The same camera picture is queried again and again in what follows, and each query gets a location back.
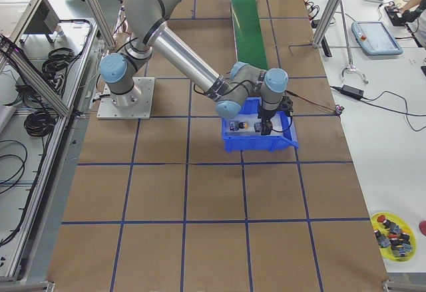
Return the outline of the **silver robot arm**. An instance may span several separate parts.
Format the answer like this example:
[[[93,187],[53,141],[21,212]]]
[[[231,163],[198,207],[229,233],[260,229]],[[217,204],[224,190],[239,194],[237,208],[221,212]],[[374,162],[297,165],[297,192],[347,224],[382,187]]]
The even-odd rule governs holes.
[[[262,135],[273,132],[272,118],[282,105],[288,84],[282,69],[259,69],[237,62],[225,79],[201,59],[167,24],[182,0],[124,0],[126,22],[132,32],[124,46],[104,57],[100,73],[117,108],[130,108],[140,102],[142,89],[134,75],[158,51],[185,74],[204,95],[216,103],[216,112],[235,118],[253,92],[260,95],[258,117]]]

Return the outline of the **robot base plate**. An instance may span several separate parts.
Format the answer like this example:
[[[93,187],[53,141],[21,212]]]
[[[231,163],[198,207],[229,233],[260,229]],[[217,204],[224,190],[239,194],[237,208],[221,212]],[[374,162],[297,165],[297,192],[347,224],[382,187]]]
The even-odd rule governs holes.
[[[97,118],[100,120],[149,120],[154,94],[154,77],[134,77],[133,89],[123,95],[110,92],[105,85],[104,94],[109,96],[102,98]]]

